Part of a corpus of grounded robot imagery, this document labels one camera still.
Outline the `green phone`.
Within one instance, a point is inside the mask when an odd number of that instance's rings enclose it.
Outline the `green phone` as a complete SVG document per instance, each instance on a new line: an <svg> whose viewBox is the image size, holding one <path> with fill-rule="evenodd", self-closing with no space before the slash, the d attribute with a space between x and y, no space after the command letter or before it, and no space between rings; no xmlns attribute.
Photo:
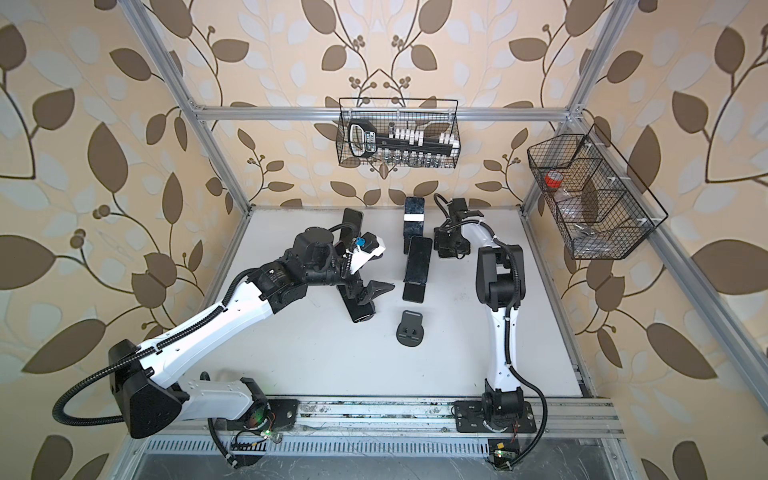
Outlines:
<svg viewBox="0 0 768 480"><path fill-rule="evenodd" d="M374 317L375 305L373 302L357 304L355 299L350 299L346 296L346 290L344 286L339 285L337 290L353 323L357 324L366 322Z"/></svg>

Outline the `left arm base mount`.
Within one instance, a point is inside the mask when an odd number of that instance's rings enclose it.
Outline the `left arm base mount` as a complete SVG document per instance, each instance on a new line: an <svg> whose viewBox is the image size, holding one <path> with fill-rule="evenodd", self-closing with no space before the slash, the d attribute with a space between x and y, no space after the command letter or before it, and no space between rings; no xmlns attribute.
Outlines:
<svg viewBox="0 0 768 480"><path fill-rule="evenodd" d="M298 419L300 401L295 398L268 398L257 403L241 418L227 420L228 430L291 430Z"/></svg>

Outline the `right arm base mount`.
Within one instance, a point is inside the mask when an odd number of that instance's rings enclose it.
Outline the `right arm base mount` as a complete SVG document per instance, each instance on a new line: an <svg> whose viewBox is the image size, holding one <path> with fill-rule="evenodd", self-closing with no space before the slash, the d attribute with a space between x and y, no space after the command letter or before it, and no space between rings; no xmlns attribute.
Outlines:
<svg viewBox="0 0 768 480"><path fill-rule="evenodd" d="M531 404L526 401L509 407L486 405L482 400L461 400L453 403L451 413L459 433L512 435L538 430Z"/></svg>

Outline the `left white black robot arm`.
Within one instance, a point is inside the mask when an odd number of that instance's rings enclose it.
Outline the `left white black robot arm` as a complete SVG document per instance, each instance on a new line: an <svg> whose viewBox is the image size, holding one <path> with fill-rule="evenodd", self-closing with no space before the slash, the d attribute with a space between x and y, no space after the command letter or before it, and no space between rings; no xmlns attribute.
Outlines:
<svg viewBox="0 0 768 480"><path fill-rule="evenodd" d="M114 345L107 367L76 383L56 400L53 419L74 427L122 423L132 438L142 439L176 421L247 421L266 412L266 396L249 377L233 382L183 382L182 378L245 329L303 299L312 286L339 287L356 305L368 305L392 291L391 283L365 283L360 276L363 266L381 258L385 250L383 239L371 232L360 233L358 226L349 222L307 228L278 259L237 274L217 303L191 319L139 345L128 340ZM77 417L67 413L71 400L102 379L110 382L118 414Z"/></svg>

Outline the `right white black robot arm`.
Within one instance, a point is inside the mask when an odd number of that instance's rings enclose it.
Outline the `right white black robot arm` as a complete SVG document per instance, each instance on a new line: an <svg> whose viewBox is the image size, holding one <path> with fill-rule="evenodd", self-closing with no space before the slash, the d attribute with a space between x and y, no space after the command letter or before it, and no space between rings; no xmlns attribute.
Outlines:
<svg viewBox="0 0 768 480"><path fill-rule="evenodd" d="M434 229L438 256L463 259L472 252L477 254L475 292L491 332L491 363L480 401L485 427L502 431L516 421L529 420L525 389L542 402L547 418L543 391L518 370L517 326L526 296L522 247L504 242L484 221L483 213L469 209L465 199L448 200L435 193L433 200L444 215L443 223Z"/></svg>

